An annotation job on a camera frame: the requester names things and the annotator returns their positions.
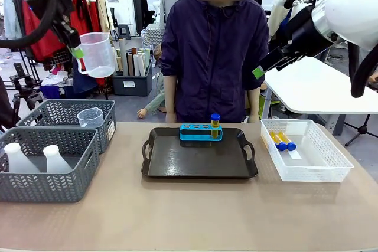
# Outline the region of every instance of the black tray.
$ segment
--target black tray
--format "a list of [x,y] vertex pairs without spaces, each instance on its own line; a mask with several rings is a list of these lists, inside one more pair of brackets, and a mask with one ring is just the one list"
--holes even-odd
[[[245,146],[252,152],[250,159]],[[220,142],[184,142],[179,128],[155,128],[142,152],[142,174],[151,178],[249,179],[258,174],[253,145],[236,128],[223,129]]]

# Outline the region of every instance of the clear measuring cup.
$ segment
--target clear measuring cup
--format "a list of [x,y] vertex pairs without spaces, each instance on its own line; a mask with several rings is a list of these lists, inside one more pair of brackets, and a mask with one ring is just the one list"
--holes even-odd
[[78,62],[79,72],[93,78],[105,78],[112,75],[116,66],[109,33],[90,32],[81,35],[80,41],[86,71],[81,70],[81,64]]
[[82,110],[77,114],[77,119],[79,120],[80,127],[97,128],[104,122],[102,110],[98,107]]

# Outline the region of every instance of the bottle cap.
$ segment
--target bottle cap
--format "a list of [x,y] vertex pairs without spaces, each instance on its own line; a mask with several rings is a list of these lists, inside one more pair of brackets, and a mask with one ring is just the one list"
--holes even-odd
[[296,144],[294,143],[288,143],[288,150],[291,152],[296,149]]
[[19,143],[10,143],[4,147],[4,151],[7,154],[17,153],[19,150],[21,150],[21,146],[19,145]]
[[284,152],[288,149],[287,145],[285,143],[276,144],[276,147],[279,151]]
[[45,156],[54,156],[59,153],[59,148],[57,145],[50,145],[43,149],[43,154]]
[[211,119],[214,121],[219,121],[220,120],[220,115],[218,113],[213,113],[211,115]]

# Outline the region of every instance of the jacket zipper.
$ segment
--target jacket zipper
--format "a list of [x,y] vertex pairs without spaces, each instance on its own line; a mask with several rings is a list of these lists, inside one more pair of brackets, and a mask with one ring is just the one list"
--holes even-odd
[[209,111],[210,111],[211,84],[213,82],[215,64],[216,64],[217,59],[218,59],[219,42],[220,42],[220,28],[221,28],[220,13],[221,13],[221,11],[218,11],[218,34],[217,34],[217,41],[216,41],[216,45],[215,45],[215,56],[214,56],[213,64],[211,66],[211,76],[210,76],[210,84],[209,84],[208,91],[207,91],[207,108],[206,108],[205,115],[209,115]]

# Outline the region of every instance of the basket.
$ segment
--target basket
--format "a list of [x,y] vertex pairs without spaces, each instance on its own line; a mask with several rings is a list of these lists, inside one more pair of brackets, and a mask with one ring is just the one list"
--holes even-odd
[[[296,151],[278,151],[271,131],[283,131]],[[262,120],[261,136],[283,181],[342,182],[354,168],[312,120]]]
[[114,105],[114,100],[46,100],[20,120],[17,126],[80,127],[77,114],[84,109],[98,107],[103,112],[104,122],[97,127],[97,146],[99,153],[104,153],[117,128]]
[[[100,158],[96,129],[79,127],[15,127],[0,136],[0,153],[4,146],[16,142],[23,153],[41,171],[38,174],[0,172],[0,201],[2,202],[78,202],[96,169]],[[49,174],[43,149],[57,145],[61,156],[73,168],[67,174]],[[6,154],[0,165],[6,165]]]

